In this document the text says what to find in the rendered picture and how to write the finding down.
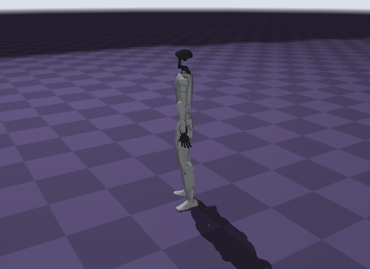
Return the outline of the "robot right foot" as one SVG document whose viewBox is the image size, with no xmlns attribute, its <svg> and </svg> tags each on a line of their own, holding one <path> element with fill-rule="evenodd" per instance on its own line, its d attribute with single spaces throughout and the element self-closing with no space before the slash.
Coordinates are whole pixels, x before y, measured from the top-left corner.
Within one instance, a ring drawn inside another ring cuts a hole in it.
<svg viewBox="0 0 370 269">
<path fill-rule="evenodd" d="M 186 196 L 186 192 L 184 192 L 184 190 L 181 190 L 181 191 L 174 191 L 173 192 L 174 194 L 177 194 L 177 195 L 180 195 L 180 196 Z M 193 192 L 193 197 L 194 197 L 194 192 Z"/>
</svg>

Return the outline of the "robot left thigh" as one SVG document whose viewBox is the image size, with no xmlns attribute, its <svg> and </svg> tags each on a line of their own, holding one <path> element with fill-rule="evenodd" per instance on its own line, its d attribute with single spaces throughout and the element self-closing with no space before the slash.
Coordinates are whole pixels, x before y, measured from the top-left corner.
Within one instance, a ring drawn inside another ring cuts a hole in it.
<svg viewBox="0 0 370 269">
<path fill-rule="evenodd" d="M 192 139 L 193 129 L 190 128 L 190 125 L 188 125 L 188 124 L 186 124 L 186 126 L 187 126 L 187 131 L 188 131 L 187 135 L 188 135 L 189 139 Z M 181 132 L 181 133 L 183 133 L 183 132 Z M 176 155 L 177 155 L 177 160 L 179 162 L 179 165 L 183 169 L 183 172 L 185 173 L 187 166 L 190 165 L 190 164 L 191 165 L 193 165 L 193 164 L 190 163 L 190 162 L 187 162 L 188 161 L 188 155 L 189 155 L 189 148 L 187 148 L 187 146 L 186 146 L 186 148 L 184 148 L 184 144 L 183 144 L 183 147 L 182 147 L 181 141 L 179 142 L 180 136 L 181 136 L 181 134 L 180 134 L 180 129 L 179 129 L 179 133 L 177 135 L 177 142 L 176 142 Z"/>
</svg>

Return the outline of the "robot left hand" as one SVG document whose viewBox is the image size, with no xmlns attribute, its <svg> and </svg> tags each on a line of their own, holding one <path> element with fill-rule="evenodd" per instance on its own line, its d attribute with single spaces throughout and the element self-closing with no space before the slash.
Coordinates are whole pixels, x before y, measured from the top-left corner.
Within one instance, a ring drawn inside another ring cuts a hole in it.
<svg viewBox="0 0 370 269">
<path fill-rule="evenodd" d="M 192 146 L 190 145 L 190 141 L 189 141 L 189 137 L 188 137 L 187 133 L 188 133 L 188 131 L 187 131 L 187 127 L 186 127 L 186 132 L 185 132 L 185 133 L 181 133 L 181 132 L 180 132 L 181 136 L 180 136 L 179 142 L 181 141 L 181 145 L 182 145 L 182 147 L 183 147 L 183 144 L 184 144 L 184 148 L 186 148 L 186 146 L 187 146 L 187 148 L 192 147 Z M 187 143 L 187 142 L 188 142 L 188 143 Z M 186 144 L 185 144 L 185 143 L 186 143 Z M 188 146 L 188 144 L 189 144 L 189 146 Z"/>
</svg>

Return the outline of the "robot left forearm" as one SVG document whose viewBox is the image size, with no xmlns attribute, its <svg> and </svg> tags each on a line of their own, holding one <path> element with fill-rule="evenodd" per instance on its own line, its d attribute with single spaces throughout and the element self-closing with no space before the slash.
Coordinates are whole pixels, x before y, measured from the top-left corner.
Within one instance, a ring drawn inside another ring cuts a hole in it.
<svg viewBox="0 0 370 269">
<path fill-rule="evenodd" d="M 179 115 L 179 126 L 180 126 L 180 132 L 186 132 L 186 109 L 184 107 L 184 104 L 182 102 L 177 104 L 177 110 Z"/>
</svg>

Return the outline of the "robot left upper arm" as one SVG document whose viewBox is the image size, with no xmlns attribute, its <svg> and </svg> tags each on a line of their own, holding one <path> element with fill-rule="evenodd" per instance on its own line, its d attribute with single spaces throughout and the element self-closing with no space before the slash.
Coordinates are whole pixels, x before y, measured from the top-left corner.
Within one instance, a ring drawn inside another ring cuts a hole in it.
<svg viewBox="0 0 370 269">
<path fill-rule="evenodd" d="M 181 76 L 179 78 L 179 97 L 180 97 L 180 102 L 184 104 L 184 107 L 186 108 L 187 106 L 187 91 L 188 91 L 188 85 L 189 85 L 189 78 L 188 76 Z M 178 104 L 177 103 L 177 104 Z"/>
</svg>

